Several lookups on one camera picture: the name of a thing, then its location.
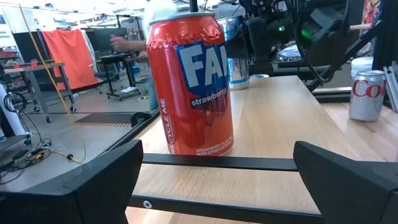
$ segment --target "white container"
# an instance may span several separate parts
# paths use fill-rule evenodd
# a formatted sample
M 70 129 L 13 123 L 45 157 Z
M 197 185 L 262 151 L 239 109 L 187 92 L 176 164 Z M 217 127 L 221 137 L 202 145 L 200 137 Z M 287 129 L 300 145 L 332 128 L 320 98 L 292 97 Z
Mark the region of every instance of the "white container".
M 351 77 L 354 78 L 358 72 L 372 70 L 373 57 L 360 57 L 351 62 Z

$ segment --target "desk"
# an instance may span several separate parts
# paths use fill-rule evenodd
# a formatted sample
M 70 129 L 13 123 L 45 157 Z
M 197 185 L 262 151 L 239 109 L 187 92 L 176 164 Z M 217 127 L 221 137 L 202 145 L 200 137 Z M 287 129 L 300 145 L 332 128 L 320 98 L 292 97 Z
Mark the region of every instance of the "desk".
M 108 65 L 108 64 L 122 62 L 123 66 L 125 66 L 125 68 L 126 68 L 127 78 L 129 79 L 130 86 L 135 86 L 130 66 L 126 61 L 128 56 L 131 56 L 131 54 L 107 55 L 107 56 L 100 57 L 99 58 L 100 60 L 97 61 L 98 63 L 102 63 L 104 65 L 106 80 L 108 81 L 108 85 L 109 85 L 109 92 L 106 93 L 108 96 L 108 99 L 110 98 L 110 96 L 115 96 L 119 99 L 119 101 L 121 101 L 122 97 L 128 94 L 128 93 L 123 93 L 121 91 L 117 91 L 117 90 L 113 89 L 111 77 L 109 76 L 108 69 L 106 68 L 106 65 Z
M 65 71 L 63 69 L 63 66 L 65 63 L 60 62 L 60 63 L 48 63 L 47 68 L 59 68 L 61 77 L 53 77 L 55 83 L 63 83 L 65 85 L 65 90 L 60 90 L 60 93 L 62 97 L 69 97 L 69 100 L 71 102 L 71 107 L 70 111 L 73 113 L 76 111 L 76 105 L 75 105 L 75 99 L 73 97 L 73 93 L 70 89 L 69 83 L 68 83 L 68 78 L 65 74 Z M 32 66 L 32 67 L 21 67 L 21 68 L 12 68 L 12 69 L 4 69 L 4 73 L 15 73 L 15 72 L 20 72 L 22 79 L 25 83 L 25 86 L 27 88 L 29 97 L 27 97 L 26 100 L 33 100 L 35 103 L 35 111 L 40 111 L 40 106 L 43 109 L 44 115 L 45 115 L 45 120 L 46 122 L 50 123 L 50 115 L 49 115 L 49 110 L 47 108 L 47 101 L 50 100 L 56 100 L 59 98 L 58 93 L 56 91 L 46 91 L 42 92 L 39 87 L 39 83 L 36 80 L 36 77 L 34 75 L 34 71 L 38 70 L 44 70 L 45 66 L 44 65 L 38 65 L 38 66 Z
M 294 143 L 301 140 L 355 160 L 380 160 L 354 148 L 296 76 L 253 78 L 250 88 L 231 92 L 231 103 L 234 145 L 226 156 L 292 158 Z M 136 139 L 142 140 L 146 153 L 168 153 L 160 118 Z M 135 196 L 156 202 L 162 197 L 179 202 L 319 212 L 296 172 L 143 164 Z M 160 204 L 156 207 L 154 203 L 153 208 L 183 213 Z M 130 206 L 139 207 L 133 201 Z

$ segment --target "red curtain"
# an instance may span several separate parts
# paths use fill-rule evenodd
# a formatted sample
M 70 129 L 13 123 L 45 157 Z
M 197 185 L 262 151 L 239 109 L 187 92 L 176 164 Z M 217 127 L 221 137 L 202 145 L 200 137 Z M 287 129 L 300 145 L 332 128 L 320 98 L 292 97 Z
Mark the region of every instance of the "red curtain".
M 50 56 L 62 62 L 70 88 L 77 89 L 97 83 L 94 72 L 89 65 L 92 63 L 86 43 L 80 30 L 54 30 L 42 32 Z M 55 76 L 60 77 L 58 69 L 54 69 Z

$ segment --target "red soda can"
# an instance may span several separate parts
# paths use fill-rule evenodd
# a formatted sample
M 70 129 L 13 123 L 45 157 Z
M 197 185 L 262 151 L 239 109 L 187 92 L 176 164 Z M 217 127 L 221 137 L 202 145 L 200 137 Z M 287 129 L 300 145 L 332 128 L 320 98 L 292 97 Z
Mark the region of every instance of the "red soda can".
M 227 58 L 214 13 L 152 21 L 147 53 L 170 153 L 220 156 L 230 150 Z

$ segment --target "person's arm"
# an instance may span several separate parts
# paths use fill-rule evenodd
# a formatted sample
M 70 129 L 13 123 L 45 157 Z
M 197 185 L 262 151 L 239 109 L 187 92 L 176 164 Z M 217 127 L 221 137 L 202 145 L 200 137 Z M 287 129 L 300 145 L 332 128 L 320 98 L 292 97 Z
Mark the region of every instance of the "person's arm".
M 132 40 L 126 41 L 123 37 L 111 36 L 111 45 L 116 50 L 138 50 L 143 51 L 147 49 L 146 40 Z

